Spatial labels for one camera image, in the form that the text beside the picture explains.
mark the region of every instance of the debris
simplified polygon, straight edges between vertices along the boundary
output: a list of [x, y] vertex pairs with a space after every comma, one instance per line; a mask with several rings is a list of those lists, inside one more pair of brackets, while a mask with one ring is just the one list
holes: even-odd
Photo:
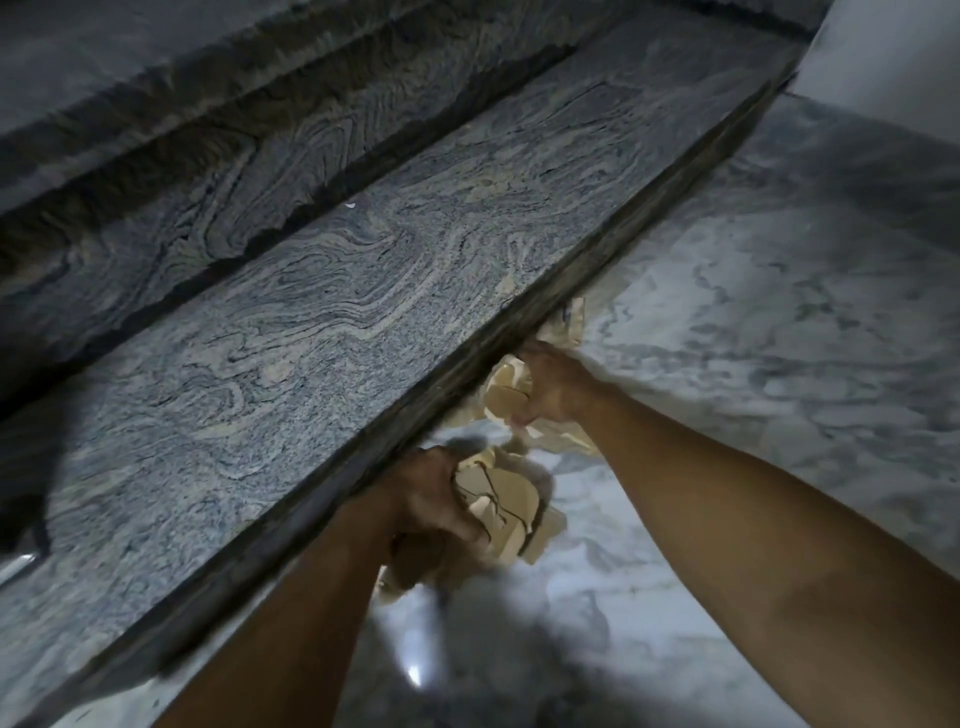
[[[571, 299], [540, 327], [537, 338], [561, 349], [574, 349], [584, 340], [586, 300]], [[520, 359], [508, 354], [493, 368], [479, 391], [465, 398], [444, 418], [442, 427], [462, 427], [483, 420], [510, 426], [510, 418], [523, 408], [533, 391], [530, 370]], [[536, 420], [521, 430], [517, 439], [524, 447], [550, 452], [581, 452], [591, 457], [600, 453], [593, 441], [576, 424]]]
[[566, 528], [564, 514], [546, 507], [534, 484], [517, 470], [524, 459], [487, 448], [461, 461], [454, 482], [469, 512], [490, 534], [485, 555], [440, 531], [396, 541], [377, 582], [377, 598], [394, 601], [418, 583], [452, 590], [491, 566], [511, 566], [518, 556], [536, 563], [550, 539]]

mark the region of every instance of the hand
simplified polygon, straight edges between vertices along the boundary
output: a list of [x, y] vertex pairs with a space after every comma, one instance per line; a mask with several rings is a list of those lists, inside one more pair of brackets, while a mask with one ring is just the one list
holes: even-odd
[[603, 384], [579, 361], [542, 341], [530, 341], [517, 354], [530, 368], [533, 392], [511, 422], [524, 427], [537, 417], [566, 423], [576, 420]]
[[439, 529], [483, 548], [490, 536], [453, 489], [458, 458], [446, 448], [416, 449], [373, 486], [396, 504], [401, 533]]

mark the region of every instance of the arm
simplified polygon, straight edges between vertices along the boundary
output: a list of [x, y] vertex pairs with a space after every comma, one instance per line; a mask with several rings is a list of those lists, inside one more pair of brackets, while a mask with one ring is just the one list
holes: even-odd
[[960, 725], [960, 584], [801, 480], [540, 343], [536, 417], [576, 421], [688, 589], [814, 726]]
[[456, 499], [456, 458], [434, 448], [351, 498], [155, 728], [329, 725], [373, 583], [395, 534], [441, 528], [482, 547]]

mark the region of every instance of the marble floor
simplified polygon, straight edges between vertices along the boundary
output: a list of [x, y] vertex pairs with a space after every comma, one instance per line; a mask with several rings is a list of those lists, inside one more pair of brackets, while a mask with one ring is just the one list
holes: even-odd
[[[822, 165], [787, 174], [775, 163], [838, 128], [807, 102], [777, 101], [733, 160], [591, 286], [580, 354], [960, 575], [960, 255], [924, 237], [921, 202], [899, 221], [888, 206], [880, 221], [823, 183]], [[876, 159], [909, 147], [890, 138], [898, 144], [879, 144]], [[941, 154], [928, 170], [938, 231], [956, 159]], [[506, 436], [477, 424], [429, 442]], [[533, 567], [477, 577], [446, 599], [419, 589], [374, 606], [340, 728], [803, 725], [679, 582], [601, 461], [531, 457], [567, 532]], [[60, 728], [149, 725], [214, 646]]]

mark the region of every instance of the forearm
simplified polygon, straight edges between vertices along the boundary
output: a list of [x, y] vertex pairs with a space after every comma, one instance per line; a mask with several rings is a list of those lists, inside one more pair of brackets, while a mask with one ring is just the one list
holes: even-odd
[[395, 532], [389, 489], [347, 501], [156, 726], [328, 725]]
[[[849, 709], [844, 701], [862, 706], [863, 693], [911, 679], [891, 670], [924, 652], [913, 679], [948, 674], [936, 653], [955, 635], [929, 625], [937, 610], [960, 607], [956, 584], [915, 551], [788, 473], [609, 385], [577, 420], [688, 589], [808, 720], [827, 724]], [[834, 692], [844, 686], [848, 694]], [[891, 695], [871, 698], [881, 720], [892, 719]], [[895, 724], [881, 720], [874, 725]]]

